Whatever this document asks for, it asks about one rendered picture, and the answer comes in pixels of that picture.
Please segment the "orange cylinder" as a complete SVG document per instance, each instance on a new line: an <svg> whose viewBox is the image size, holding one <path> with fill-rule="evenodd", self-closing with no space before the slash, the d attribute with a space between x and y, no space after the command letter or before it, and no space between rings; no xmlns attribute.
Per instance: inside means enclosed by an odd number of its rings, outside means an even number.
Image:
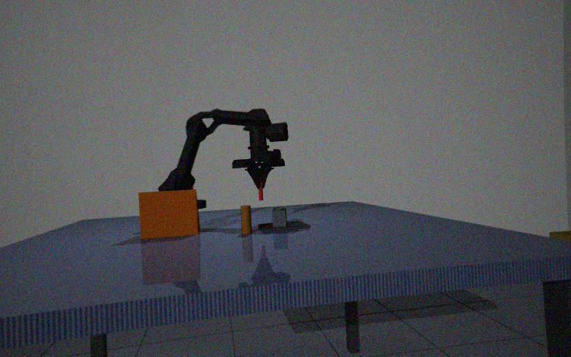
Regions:
<svg viewBox="0 0 571 357"><path fill-rule="evenodd" d="M241 206L241 228L242 234L252 234L251 206Z"/></svg>

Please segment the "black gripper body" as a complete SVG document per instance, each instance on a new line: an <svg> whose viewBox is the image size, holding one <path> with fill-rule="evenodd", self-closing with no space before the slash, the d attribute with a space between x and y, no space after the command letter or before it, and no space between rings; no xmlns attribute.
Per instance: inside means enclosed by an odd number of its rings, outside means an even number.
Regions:
<svg viewBox="0 0 571 357"><path fill-rule="evenodd" d="M248 147L248 150L251 150L251 158L248 159L240 159L240 160L234 160L232 163L233 168L271 168L271 167L279 167L279 166L285 166L285 161L283 160L283 158L278 159L278 163L266 163L265 161L258 161L258 163L255 163L255 152L257 147L260 147L261 150L264 150L264 147L269 148L269 145L267 145L267 143L265 142L260 142L260 143L250 143L250 147ZM261 163L263 162L263 163Z"/></svg>

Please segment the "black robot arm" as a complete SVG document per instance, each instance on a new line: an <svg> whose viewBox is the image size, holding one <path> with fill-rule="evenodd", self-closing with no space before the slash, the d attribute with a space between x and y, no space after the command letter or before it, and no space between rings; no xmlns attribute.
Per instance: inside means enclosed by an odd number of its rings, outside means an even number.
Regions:
<svg viewBox="0 0 571 357"><path fill-rule="evenodd" d="M202 119L213 118L214 122L207 128ZM267 143L287 141L287 123L271 123L265 109L253 109L250 112L234 112L214 109L211 112L201 112L190 117L186 122L186 141L178 161L177 168L170 172L168 178L158 188L160 191L175 191L193 189L196 179L193 177L192 168L196 159L199 145L221 124L246 126L243 130L249 131L250 143ZM268 151L267 147L261 150L257 147L255 161L266 163L278 163L281 151L274 149Z"/></svg>

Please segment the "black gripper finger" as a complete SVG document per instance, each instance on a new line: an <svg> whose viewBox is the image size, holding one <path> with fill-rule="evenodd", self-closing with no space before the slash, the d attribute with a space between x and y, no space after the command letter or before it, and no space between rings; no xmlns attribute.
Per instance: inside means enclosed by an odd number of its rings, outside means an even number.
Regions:
<svg viewBox="0 0 571 357"><path fill-rule="evenodd" d="M268 173L274 168L262 168L260 171L260 177L262 177L262 188L265 187L266 179L268 177Z"/></svg>
<svg viewBox="0 0 571 357"><path fill-rule="evenodd" d="M260 189L260 171L261 171L261 168L249 168L249 169L245 169L245 171L248 171L248 173L252 177L257 189Z"/></svg>

